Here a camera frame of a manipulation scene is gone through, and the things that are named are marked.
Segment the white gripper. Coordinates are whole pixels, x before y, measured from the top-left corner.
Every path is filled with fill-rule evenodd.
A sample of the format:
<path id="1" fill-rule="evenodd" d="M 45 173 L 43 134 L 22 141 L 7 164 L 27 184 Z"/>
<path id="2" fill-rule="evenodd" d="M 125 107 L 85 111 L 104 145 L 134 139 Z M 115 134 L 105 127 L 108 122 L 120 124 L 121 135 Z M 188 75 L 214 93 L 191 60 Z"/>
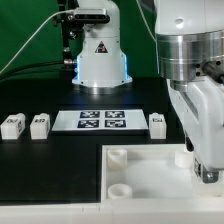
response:
<path id="1" fill-rule="evenodd" d="M 219 180 L 224 170 L 224 86 L 210 77 L 197 78 L 174 90 L 167 81 L 172 106 L 194 146 L 195 174 L 203 183 Z"/>

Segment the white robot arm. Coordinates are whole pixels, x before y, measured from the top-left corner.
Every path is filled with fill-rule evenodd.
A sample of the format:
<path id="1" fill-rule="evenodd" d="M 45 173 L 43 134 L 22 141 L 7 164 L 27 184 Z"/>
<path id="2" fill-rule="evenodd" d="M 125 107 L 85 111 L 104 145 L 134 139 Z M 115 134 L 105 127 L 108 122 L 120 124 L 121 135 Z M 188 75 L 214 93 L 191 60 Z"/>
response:
<path id="1" fill-rule="evenodd" d="M 145 0 L 156 14 L 158 73 L 194 152 L 194 172 L 206 184 L 224 171 L 224 0 Z M 120 49 L 120 13 L 112 0 L 78 0 L 84 25 L 72 83 L 108 93 L 132 82 Z"/>

